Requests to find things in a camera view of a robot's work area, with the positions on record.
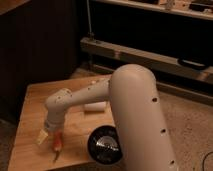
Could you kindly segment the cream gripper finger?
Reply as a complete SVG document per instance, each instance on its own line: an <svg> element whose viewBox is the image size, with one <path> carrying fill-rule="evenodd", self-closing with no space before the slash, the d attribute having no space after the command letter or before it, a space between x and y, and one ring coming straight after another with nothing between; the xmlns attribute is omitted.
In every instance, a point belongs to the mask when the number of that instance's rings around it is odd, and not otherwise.
<svg viewBox="0 0 213 171"><path fill-rule="evenodd" d="M47 137L48 137L48 132L46 130L41 130L39 132L37 139L36 139L36 143L38 145L41 145Z"/></svg>

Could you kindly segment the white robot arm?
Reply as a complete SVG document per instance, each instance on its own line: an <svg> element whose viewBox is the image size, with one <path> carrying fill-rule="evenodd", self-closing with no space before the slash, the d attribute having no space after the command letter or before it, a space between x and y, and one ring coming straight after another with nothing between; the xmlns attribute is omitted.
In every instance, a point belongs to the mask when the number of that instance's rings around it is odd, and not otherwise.
<svg viewBox="0 0 213 171"><path fill-rule="evenodd" d="M101 101L110 103L127 171L179 171L156 78L137 64L123 65L109 78L80 90L62 88L50 95L38 140L63 128L70 107Z"/></svg>

